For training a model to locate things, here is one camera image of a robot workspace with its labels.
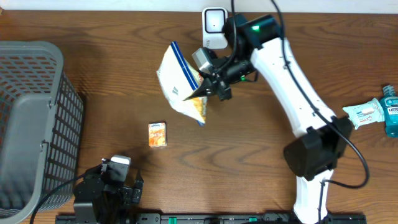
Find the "yellow snack bag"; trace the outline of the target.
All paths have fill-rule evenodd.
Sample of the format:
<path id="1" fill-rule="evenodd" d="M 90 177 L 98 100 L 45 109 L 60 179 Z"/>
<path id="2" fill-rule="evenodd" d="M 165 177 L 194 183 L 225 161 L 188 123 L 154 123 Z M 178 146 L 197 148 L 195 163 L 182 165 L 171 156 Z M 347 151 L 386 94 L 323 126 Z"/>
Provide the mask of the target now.
<path id="1" fill-rule="evenodd" d="M 203 83 L 200 74 L 185 60 L 178 43 L 173 41 L 164 53 L 157 77 L 169 105 L 191 117 L 200 126 L 206 122 L 206 96 L 188 99 Z"/>

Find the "orange small carton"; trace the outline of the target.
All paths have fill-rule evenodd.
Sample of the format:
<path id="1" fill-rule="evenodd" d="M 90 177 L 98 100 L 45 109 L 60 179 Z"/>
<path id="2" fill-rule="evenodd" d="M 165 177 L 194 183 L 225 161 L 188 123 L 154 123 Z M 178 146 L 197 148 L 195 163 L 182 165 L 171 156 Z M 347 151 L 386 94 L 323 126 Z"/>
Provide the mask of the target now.
<path id="1" fill-rule="evenodd" d="M 149 131 L 149 147 L 165 147 L 167 145 L 166 123 L 150 123 Z"/>

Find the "light green packet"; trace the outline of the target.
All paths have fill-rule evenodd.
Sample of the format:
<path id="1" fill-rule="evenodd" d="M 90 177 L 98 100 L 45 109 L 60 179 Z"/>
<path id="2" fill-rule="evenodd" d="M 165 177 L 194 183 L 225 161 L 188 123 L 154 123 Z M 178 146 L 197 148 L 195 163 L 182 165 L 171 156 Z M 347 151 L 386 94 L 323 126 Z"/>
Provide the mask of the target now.
<path id="1" fill-rule="evenodd" d="M 384 122 L 384 111 L 378 99 L 373 98 L 367 103 L 343 107 L 355 129 L 371 123 Z"/>

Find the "blue mouthwash bottle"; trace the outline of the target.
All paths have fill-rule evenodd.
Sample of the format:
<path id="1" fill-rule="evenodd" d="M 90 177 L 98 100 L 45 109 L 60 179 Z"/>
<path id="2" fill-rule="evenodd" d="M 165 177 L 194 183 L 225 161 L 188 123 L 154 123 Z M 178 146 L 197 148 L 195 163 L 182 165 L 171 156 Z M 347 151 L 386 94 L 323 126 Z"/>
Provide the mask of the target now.
<path id="1" fill-rule="evenodd" d="M 384 121 L 386 123 L 386 134 L 391 138 L 397 138 L 397 117 L 398 101 L 397 94 L 392 85 L 386 85 L 382 88 L 384 97 L 379 100 L 384 112 Z"/>

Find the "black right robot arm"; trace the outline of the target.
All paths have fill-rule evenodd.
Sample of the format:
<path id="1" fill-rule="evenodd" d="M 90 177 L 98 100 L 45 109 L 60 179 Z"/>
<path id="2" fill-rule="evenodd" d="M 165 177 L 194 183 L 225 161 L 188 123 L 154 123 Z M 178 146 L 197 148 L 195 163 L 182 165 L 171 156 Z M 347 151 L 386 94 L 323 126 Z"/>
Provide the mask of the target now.
<path id="1" fill-rule="evenodd" d="M 300 223 L 326 223 L 328 186 L 338 160 L 350 145 L 352 127 L 348 118 L 338 118 L 311 86 L 294 58 L 281 21 L 271 15 L 250 21 L 236 14 L 224 21 L 221 34 L 232 54 L 219 57 L 202 47 L 192 55 L 204 78 L 192 97 L 216 95 L 228 100 L 233 84 L 252 72 L 261 74 L 295 136 L 283 151 L 297 180 L 295 219 Z"/>

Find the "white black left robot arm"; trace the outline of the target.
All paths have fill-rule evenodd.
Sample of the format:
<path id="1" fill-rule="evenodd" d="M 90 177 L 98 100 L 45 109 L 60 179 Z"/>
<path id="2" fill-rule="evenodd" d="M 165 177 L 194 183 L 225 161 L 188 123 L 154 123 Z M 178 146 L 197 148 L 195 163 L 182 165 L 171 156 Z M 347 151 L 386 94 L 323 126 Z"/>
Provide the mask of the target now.
<path id="1" fill-rule="evenodd" d="M 139 204 L 144 179 L 138 172 L 128 187 L 124 185 L 128 172 L 128 163 L 111 160 L 87 170 L 73 191 L 75 223 L 134 223 L 129 209 Z"/>

